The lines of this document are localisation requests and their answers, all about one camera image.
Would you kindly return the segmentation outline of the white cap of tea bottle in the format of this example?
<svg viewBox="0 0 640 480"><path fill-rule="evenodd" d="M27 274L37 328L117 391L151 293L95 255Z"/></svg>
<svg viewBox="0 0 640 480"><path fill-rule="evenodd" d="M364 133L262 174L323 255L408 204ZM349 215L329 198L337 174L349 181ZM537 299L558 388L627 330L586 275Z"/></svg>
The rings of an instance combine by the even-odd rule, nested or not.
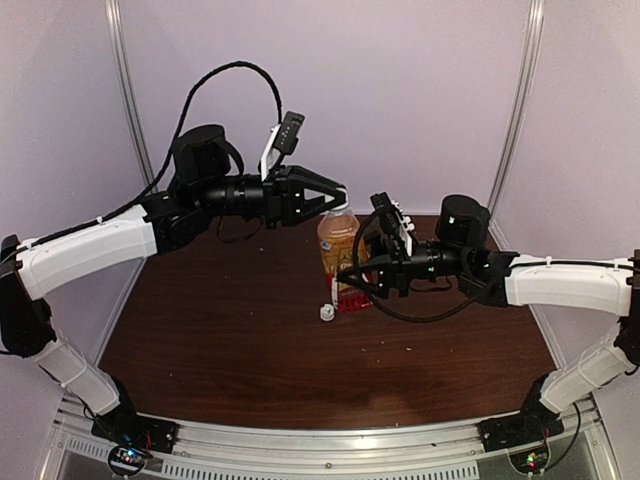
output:
<svg viewBox="0 0 640 480"><path fill-rule="evenodd" d="M350 202L349 202L349 199L346 198L343 202L341 202L340 204L334 206L332 208L332 211L341 211L341 210L344 210L344 209L348 209L349 207L350 207Z"/></svg>

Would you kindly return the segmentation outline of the amber tea bottle red label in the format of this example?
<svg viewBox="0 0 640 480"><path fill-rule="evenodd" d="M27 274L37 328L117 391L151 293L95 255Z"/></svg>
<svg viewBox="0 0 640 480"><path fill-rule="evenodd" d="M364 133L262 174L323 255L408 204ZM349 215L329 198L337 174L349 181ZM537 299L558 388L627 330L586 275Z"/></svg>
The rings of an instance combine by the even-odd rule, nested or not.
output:
<svg viewBox="0 0 640 480"><path fill-rule="evenodd" d="M317 227L321 261L335 313L353 313L371 306L360 289L338 280L342 271L353 266L353 246L359 228L360 222L348 202L331 209Z"/></svg>

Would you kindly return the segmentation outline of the white cap of clear bottle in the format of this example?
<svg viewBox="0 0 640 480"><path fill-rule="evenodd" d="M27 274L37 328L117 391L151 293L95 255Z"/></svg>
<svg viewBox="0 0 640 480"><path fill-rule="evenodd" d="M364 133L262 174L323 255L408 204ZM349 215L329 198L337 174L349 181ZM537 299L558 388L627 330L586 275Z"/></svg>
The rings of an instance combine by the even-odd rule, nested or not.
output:
<svg viewBox="0 0 640 480"><path fill-rule="evenodd" d="M335 307L326 303L319 309L319 317L323 322L331 322L335 319Z"/></svg>

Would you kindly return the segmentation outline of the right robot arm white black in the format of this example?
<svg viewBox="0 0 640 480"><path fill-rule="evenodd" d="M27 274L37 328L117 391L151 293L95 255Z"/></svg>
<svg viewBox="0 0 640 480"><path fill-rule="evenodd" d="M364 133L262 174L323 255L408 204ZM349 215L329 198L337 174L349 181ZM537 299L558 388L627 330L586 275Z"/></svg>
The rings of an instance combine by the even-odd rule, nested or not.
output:
<svg viewBox="0 0 640 480"><path fill-rule="evenodd" d="M385 193L371 198L372 214L354 243L371 257L339 271L340 282L361 289L374 305L391 290L405 297L412 282L454 277L465 303L506 308L552 305L601 311L618 326L580 356L537 380L513 419L519 440L535 440L575 401L639 368L639 258L609 261L534 257L486 247L490 212L475 199L446 196L433 241L418 241Z"/></svg>

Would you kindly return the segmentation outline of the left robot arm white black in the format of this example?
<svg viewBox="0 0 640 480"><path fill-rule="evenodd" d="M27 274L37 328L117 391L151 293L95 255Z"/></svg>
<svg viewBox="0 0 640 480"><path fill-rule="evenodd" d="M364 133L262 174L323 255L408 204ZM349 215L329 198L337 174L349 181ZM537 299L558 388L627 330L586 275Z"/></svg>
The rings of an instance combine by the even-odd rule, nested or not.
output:
<svg viewBox="0 0 640 480"><path fill-rule="evenodd" d="M222 126L195 127L172 142L175 173L166 190L78 230L25 241L5 238L1 342L6 354L32 360L104 418L106 429L121 443L137 442L144 424L124 387L55 332L46 295L109 267L184 248L216 218L258 218L273 229L299 225L344 204L342 184L284 165L297 146L300 126L293 117L272 129L256 174L244 172L242 157Z"/></svg>

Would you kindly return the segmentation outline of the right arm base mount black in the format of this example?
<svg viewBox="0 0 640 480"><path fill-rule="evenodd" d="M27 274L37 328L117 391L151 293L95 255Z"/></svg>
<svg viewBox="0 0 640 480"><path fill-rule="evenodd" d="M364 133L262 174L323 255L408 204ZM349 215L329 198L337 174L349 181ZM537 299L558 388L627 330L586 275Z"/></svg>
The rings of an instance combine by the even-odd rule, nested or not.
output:
<svg viewBox="0 0 640 480"><path fill-rule="evenodd" d="M533 383L518 413L488 418L478 424L486 452L542 442L548 435L564 432L560 414L541 403L542 386L547 377L543 375Z"/></svg>

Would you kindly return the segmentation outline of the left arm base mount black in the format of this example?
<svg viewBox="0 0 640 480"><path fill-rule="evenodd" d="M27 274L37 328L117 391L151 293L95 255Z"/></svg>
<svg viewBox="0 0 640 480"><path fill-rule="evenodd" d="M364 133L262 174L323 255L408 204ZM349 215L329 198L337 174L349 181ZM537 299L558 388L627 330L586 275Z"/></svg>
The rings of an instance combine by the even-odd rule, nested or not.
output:
<svg viewBox="0 0 640 480"><path fill-rule="evenodd" d="M178 426L173 421L140 415L124 385L112 377L118 392L118 405L93 419L91 433L126 447L171 454Z"/></svg>

